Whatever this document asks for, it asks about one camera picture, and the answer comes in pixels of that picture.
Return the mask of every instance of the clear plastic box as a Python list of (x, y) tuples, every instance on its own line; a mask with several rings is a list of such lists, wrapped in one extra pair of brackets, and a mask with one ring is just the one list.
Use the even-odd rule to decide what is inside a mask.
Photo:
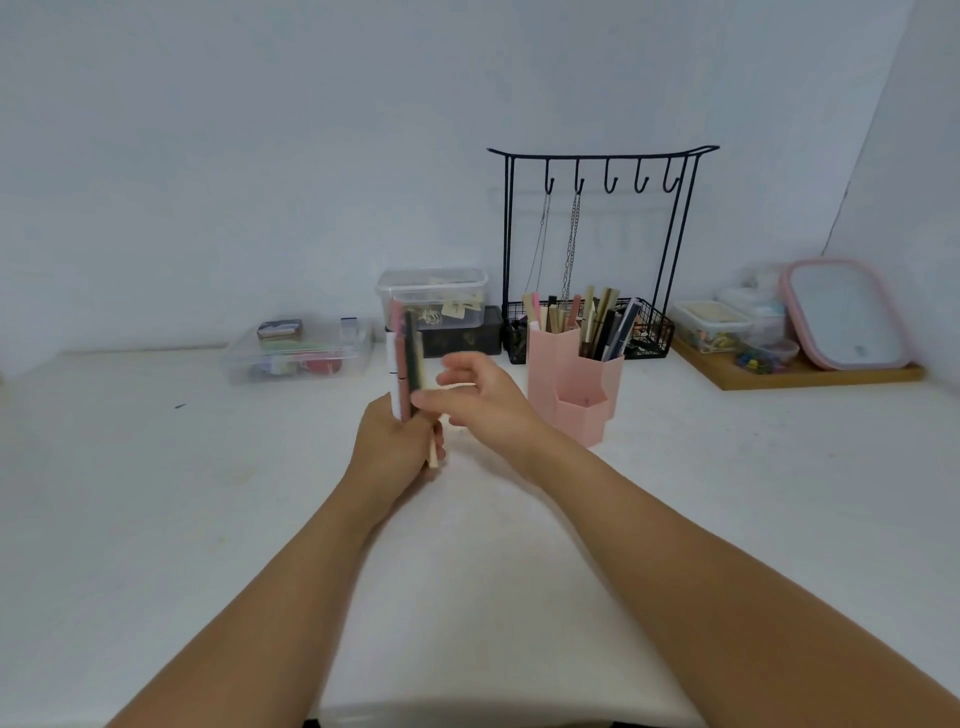
[(256, 329), (248, 330), (220, 355), (220, 366), (233, 384), (356, 376), (370, 363), (373, 337), (369, 321), (304, 318), (299, 340), (261, 341)]
[(481, 268), (390, 268), (376, 283), (383, 323), (390, 301), (418, 311), (417, 328), (474, 328), (483, 324), (487, 273)]
[(737, 347), (734, 362), (748, 372), (771, 375), (785, 372), (799, 353), (800, 344), (796, 341), (747, 336)]
[(721, 288), (713, 298), (752, 319), (755, 337), (774, 340), (786, 333), (786, 307), (769, 289)]
[(677, 325), (677, 335), (700, 353), (732, 352), (753, 321), (719, 301), (681, 301), (667, 316)]

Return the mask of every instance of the white desk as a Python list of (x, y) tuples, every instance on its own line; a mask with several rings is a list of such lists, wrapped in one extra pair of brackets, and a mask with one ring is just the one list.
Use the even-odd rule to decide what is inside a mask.
[[(0, 726), (106, 722), (320, 505), (388, 386), (382, 349), (362, 378), (240, 387), (216, 358), (0, 386)], [(960, 693), (958, 434), (931, 385), (722, 393), (671, 354), (627, 364), (597, 450)], [(324, 726), (702, 725), (548, 505), (447, 442), (363, 569)]]

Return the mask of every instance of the hook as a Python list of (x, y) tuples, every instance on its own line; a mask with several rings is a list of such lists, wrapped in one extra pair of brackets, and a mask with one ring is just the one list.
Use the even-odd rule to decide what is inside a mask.
[(550, 184), (547, 185), (546, 180), (550, 177), (550, 158), (547, 158), (546, 167), (543, 168), (543, 191), (548, 195), (553, 192), (553, 178), (550, 177)]
[(607, 189), (607, 175), (609, 173), (610, 173), (610, 158), (607, 157), (607, 166), (605, 166), (603, 169), (603, 188), (607, 190), (608, 195), (616, 189), (616, 181), (620, 179), (616, 175), (613, 175), (613, 184), (610, 186), (610, 189)]
[(668, 157), (666, 160), (666, 169), (663, 170), (663, 191), (666, 192), (667, 194), (670, 194), (671, 192), (673, 192), (674, 188), (677, 186), (677, 182), (680, 181), (680, 178), (678, 177), (676, 180), (673, 181), (673, 184), (670, 185), (670, 189), (666, 188), (666, 176), (670, 174), (671, 161), (673, 161), (673, 158)]
[[(580, 186), (577, 186), (577, 180), (580, 180)], [(577, 167), (573, 170), (573, 191), (578, 195), (584, 191), (584, 180), (580, 177), (580, 160), (577, 159)]]
[(649, 177), (643, 178), (643, 186), (640, 189), (636, 188), (636, 183), (640, 181), (640, 163), (643, 161), (643, 157), (639, 158), (636, 161), (636, 174), (634, 175), (634, 192), (640, 194), (643, 190), (647, 188), (647, 183), (650, 181)]

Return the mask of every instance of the black box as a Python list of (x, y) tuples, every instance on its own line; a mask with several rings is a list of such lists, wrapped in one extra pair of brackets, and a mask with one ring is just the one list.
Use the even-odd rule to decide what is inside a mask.
[(500, 353), (501, 329), (500, 306), (486, 306), (483, 324), (478, 327), (421, 329), (423, 356), (436, 358), (451, 352), (482, 352), (495, 356)]

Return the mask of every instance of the wire basket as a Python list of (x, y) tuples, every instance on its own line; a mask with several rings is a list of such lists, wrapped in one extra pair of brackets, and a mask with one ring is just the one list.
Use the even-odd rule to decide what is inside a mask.
[[(675, 330), (674, 324), (663, 315), (662, 311), (656, 310), (649, 302), (643, 299), (639, 299), (639, 301), (640, 312), (636, 315), (634, 330), (627, 340), (623, 356), (625, 359), (662, 359), (670, 351)], [(629, 302), (629, 298), (617, 299), (613, 310), (622, 313), (626, 310)], [(562, 303), (562, 308), (566, 314), (569, 314), (569, 303)], [(584, 305), (581, 303), (580, 310), (577, 312), (578, 321), (583, 316), (583, 310)], [(526, 364), (527, 322), (523, 303), (516, 301), (507, 303), (507, 320), (504, 331), (503, 345), (510, 357), (510, 363)]]

